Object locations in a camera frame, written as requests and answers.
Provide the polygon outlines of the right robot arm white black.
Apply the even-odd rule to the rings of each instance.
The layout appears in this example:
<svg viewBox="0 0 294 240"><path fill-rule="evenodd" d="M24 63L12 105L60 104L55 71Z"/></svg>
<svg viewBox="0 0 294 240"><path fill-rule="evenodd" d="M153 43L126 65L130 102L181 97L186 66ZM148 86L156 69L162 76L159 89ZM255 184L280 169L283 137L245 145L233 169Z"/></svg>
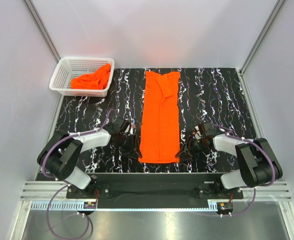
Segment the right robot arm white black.
<svg viewBox="0 0 294 240"><path fill-rule="evenodd" d="M236 157L238 170L224 173L213 182L207 195L226 198L242 187L268 187L283 177L283 169L265 138L246 139L229 132L194 132L176 153L183 161L196 160L206 150L225 152Z"/></svg>

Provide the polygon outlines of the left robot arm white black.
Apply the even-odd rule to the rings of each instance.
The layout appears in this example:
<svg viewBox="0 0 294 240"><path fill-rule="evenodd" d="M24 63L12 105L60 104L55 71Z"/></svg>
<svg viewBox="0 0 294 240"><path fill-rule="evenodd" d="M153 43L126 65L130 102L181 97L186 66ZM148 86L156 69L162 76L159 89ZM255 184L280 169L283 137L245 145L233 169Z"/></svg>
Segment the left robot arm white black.
<svg viewBox="0 0 294 240"><path fill-rule="evenodd" d="M43 174L77 188L84 198L95 194L96 180L77 167L81 153L93 148L115 145L123 155L137 159L143 155L136 135L130 130L94 129L79 133L56 131L37 157Z"/></svg>

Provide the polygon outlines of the orange t shirt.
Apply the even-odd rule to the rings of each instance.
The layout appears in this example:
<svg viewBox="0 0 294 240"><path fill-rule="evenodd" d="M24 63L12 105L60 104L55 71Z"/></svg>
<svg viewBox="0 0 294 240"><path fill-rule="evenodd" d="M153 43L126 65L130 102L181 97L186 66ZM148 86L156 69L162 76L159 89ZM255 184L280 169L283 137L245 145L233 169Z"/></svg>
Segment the orange t shirt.
<svg viewBox="0 0 294 240"><path fill-rule="evenodd" d="M180 73L145 72L145 91L140 130L141 163L178 163Z"/></svg>

